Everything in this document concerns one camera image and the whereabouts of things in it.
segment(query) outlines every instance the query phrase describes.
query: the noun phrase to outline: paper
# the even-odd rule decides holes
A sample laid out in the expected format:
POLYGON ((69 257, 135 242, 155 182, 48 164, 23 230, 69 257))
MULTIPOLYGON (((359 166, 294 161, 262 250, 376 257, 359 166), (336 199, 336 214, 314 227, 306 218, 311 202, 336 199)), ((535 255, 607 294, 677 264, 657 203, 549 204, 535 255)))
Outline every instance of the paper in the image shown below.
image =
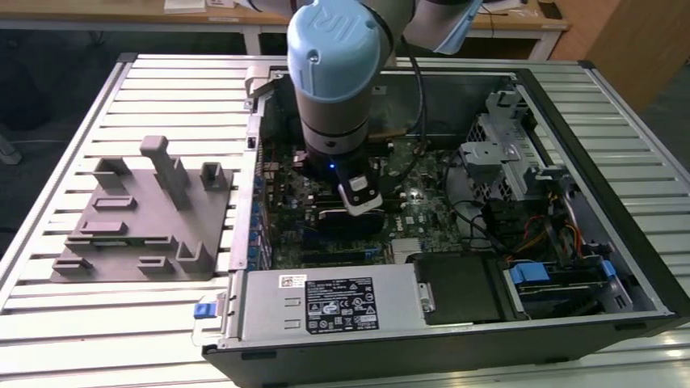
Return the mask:
POLYGON ((502 0, 501 2, 486 2, 479 8, 481 14, 501 13, 511 8, 521 8, 525 4, 519 0, 502 0))
POLYGON ((166 0, 167 14, 196 14, 206 12, 206 0, 166 0))
POLYGON ((207 6, 222 6, 224 8, 234 8, 235 1, 234 0, 206 0, 207 6))

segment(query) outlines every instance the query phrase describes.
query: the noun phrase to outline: aluminum work surface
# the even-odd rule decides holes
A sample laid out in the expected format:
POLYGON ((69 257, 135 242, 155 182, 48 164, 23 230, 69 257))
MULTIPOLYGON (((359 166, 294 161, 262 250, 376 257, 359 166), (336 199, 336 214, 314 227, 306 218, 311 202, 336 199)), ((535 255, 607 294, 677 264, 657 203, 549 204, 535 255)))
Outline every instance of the aluminum work surface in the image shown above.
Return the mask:
MULTIPOLYGON (((574 62, 422 60, 430 67, 527 67, 535 73, 642 230, 690 290, 690 184, 675 159, 621 101, 574 62)), ((230 387, 192 342, 192 307, 227 286, 236 216, 231 194, 216 277, 206 282, 55 285, 63 251, 96 180, 99 157, 124 155, 130 167, 146 135, 166 135, 184 166, 243 166, 244 74, 282 57, 144 56, 119 64, 87 114, 17 238, 0 262, 0 387, 230 387)), ((553 145, 545 139, 554 153, 553 145)), ((220 329, 199 321, 204 335, 220 329)), ((578 361, 398 377, 324 386, 603 387, 687 386, 690 331, 631 339, 578 361)))

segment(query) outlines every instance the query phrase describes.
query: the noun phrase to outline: white label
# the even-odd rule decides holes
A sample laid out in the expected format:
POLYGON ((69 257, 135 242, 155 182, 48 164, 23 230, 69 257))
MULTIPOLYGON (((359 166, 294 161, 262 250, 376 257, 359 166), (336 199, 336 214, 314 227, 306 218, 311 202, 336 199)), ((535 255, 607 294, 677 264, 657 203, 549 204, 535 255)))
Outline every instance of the white label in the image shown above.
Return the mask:
POLYGON ((565 30, 567 26, 563 26, 561 24, 542 24, 542 28, 545 30, 565 30))
POLYGON ((206 5, 208 6, 226 6, 227 8, 235 7, 234 0, 206 0, 206 5))
POLYGON ((210 21, 210 22, 230 22, 230 23, 236 23, 236 22, 239 22, 239 19, 238 19, 238 18, 208 18, 208 21, 210 21))
POLYGON ((355 322, 374 322, 376 321, 376 315, 363 315, 362 317, 355 317, 355 322))
POLYGON ((367 177, 364 175, 358 176, 356 178, 350 179, 350 186, 352 187, 354 192, 359 192, 368 186, 367 177))
POLYGON ((303 289, 306 283, 306 275, 280 275, 278 278, 278 287, 282 289, 303 289))

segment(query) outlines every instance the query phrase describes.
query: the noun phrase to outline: power supply label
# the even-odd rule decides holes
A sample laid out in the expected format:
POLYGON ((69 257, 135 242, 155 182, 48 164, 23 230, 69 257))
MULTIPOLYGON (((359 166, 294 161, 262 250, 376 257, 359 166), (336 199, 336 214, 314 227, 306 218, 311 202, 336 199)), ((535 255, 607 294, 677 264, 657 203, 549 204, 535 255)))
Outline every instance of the power supply label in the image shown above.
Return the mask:
POLYGON ((306 330, 310 334, 379 329, 371 277, 306 282, 306 330))

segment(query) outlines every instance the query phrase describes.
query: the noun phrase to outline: floor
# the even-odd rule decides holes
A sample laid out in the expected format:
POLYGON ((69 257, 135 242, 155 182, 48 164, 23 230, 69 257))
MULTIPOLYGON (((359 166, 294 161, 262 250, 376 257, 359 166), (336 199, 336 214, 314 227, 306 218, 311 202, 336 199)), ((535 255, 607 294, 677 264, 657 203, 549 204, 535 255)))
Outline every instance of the floor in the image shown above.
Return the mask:
MULTIPOLYGON (((24 63, 53 111, 51 121, 29 132, 0 128, 9 141, 20 142, 15 146, 24 155, 20 165, 0 165, 0 255, 120 53, 244 54, 244 42, 236 34, 106 33, 103 42, 99 37, 85 32, 0 31, 0 61, 11 57, 24 63)), ((262 44, 270 54, 284 51, 282 38, 268 36, 262 44)), ((690 129, 689 106, 690 66, 686 66, 642 118, 687 168, 690 152, 683 129, 690 129)))

